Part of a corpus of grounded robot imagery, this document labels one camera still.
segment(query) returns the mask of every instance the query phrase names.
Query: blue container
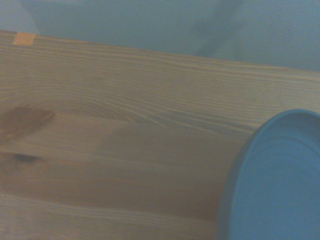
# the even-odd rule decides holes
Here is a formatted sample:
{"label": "blue container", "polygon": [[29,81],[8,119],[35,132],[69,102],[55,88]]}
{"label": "blue container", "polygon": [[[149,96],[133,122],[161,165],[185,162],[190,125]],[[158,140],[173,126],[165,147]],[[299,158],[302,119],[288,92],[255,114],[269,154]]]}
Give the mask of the blue container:
{"label": "blue container", "polygon": [[320,115],[282,112],[234,161],[220,200],[218,240],[320,240]]}

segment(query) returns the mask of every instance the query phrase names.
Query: orange tape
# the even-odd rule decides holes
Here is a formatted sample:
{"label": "orange tape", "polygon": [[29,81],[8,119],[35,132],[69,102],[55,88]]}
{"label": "orange tape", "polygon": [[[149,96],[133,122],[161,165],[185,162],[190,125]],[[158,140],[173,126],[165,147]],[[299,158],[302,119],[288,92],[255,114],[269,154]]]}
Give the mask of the orange tape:
{"label": "orange tape", "polygon": [[30,46],[34,43],[35,37],[35,33],[17,32],[12,44]]}

